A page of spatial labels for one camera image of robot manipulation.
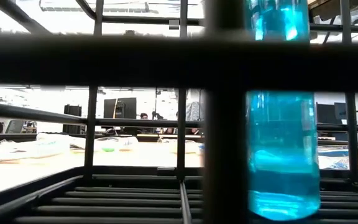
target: wire rack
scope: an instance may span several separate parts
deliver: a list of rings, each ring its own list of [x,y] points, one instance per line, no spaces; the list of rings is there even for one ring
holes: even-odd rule
[[[96,1],[95,11],[84,0],[76,1],[84,13],[94,19],[95,36],[101,36],[103,22],[169,24],[177,20],[104,16],[103,0]],[[349,0],[341,1],[341,26],[310,25],[313,31],[342,32],[344,45],[323,48],[239,42],[232,35],[228,38],[222,34],[241,29],[242,11],[233,10],[241,8],[240,0],[208,1],[205,20],[188,19],[187,4],[187,0],[181,0],[180,37],[186,37],[187,26],[205,24],[206,37],[201,40],[56,37],[49,35],[48,30],[11,1],[0,1],[0,10],[31,33],[43,36],[0,37],[0,83],[89,86],[87,118],[0,105],[0,117],[87,125],[84,166],[0,192],[1,223],[269,223],[247,209],[247,155],[243,141],[246,130],[242,125],[245,122],[244,92],[300,88],[346,92],[347,125],[319,124],[318,130],[346,131],[349,139],[349,170],[321,171],[321,210],[302,222],[358,223],[355,104],[358,78],[349,77],[350,87],[348,80],[338,85],[337,76],[332,75],[339,73],[338,70],[351,73],[358,68],[328,68],[316,75],[324,82],[313,79],[308,82],[310,85],[304,86],[288,86],[305,83],[301,75],[282,74],[269,83],[260,75],[244,75],[245,71],[259,72],[257,68],[266,67],[261,58],[270,61],[268,68],[272,71],[286,69],[288,62],[296,62],[303,68],[326,59],[341,65],[358,64],[358,46],[348,46],[351,32],[358,32],[358,26],[350,23]],[[176,63],[179,66],[167,75],[166,68]],[[113,65],[113,76],[100,75]],[[163,68],[155,69],[151,65]],[[150,75],[147,81],[145,73]],[[223,74],[224,78],[208,78],[213,73]],[[109,85],[179,88],[178,121],[95,118],[98,86]],[[201,170],[185,168],[185,128],[201,126],[199,122],[185,121],[186,88],[205,88],[208,92],[203,178],[194,177]],[[230,116],[222,106],[228,99],[233,102]],[[96,125],[178,128],[177,166],[174,169],[94,166]]]

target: blue bottle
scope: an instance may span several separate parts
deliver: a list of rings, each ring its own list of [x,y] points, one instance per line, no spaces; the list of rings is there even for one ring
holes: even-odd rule
[[[255,40],[309,42],[307,0],[245,0],[246,30]]]
[[[251,91],[248,98],[249,208],[275,221],[320,206],[314,94]]]

